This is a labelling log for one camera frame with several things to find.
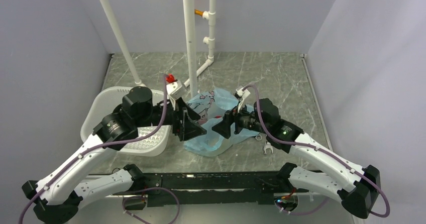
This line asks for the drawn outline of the light blue printed plastic bag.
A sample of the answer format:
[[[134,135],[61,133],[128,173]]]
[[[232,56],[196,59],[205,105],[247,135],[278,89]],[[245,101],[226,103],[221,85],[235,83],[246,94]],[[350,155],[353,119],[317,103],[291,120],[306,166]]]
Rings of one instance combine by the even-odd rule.
[[[248,138],[255,137],[259,133],[250,130],[242,130],[239,134],[234,134],[235,126],[231,126],[231,137],[226,139],[211,128],[222,119],[215,119],[216,116],[224,116],[225,112],[238,105],[238,100],[231,92],[215,88],[212,91],[202,92],[191,98],[187,104],[200,115],[198,123],[207,130],[207,134],[198,136],[184,142],[184,148],[206,157],[214,157],[222,154],[232,145],[238,144]]]

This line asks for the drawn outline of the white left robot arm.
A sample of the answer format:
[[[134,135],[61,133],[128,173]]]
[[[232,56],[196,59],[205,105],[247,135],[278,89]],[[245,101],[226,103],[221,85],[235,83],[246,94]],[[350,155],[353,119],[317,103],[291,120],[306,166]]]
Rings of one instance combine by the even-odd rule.
[[[44,223],[65,223],[81,208],[105,196],[142,192],[146,177],[134,164],[94,181],[85,181],[85,178],[126,144],[141,141],[139,128],[153,127],[157,132],[162,126],[172,126],[173,133],[181,141],[187,141],[206,134],[198,123],[199,118],[181,98],[165,95],[160,103],[153,104],[151,89],[132,88],[60,167],[41,180],[23,184],[29,206]]]

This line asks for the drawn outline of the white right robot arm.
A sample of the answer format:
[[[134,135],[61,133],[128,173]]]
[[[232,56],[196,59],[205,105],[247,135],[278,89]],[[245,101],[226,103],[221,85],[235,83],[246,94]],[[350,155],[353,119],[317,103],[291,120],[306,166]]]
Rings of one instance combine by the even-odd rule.
[[[278,108],[268,98],[254,104],[254,110],[225,112],[212,130],[228,139],[242,130],[264,133],[276,149],[305,158],[321,173],[314,173],[286,163],[277,174],[277,186],[282,191],[292,188],[310,190],[339,201],[350,214],[366,219],[379,196],[380,171],[373,165],[363,167],[348,161],[316,142],[309,134],[279,115]]]

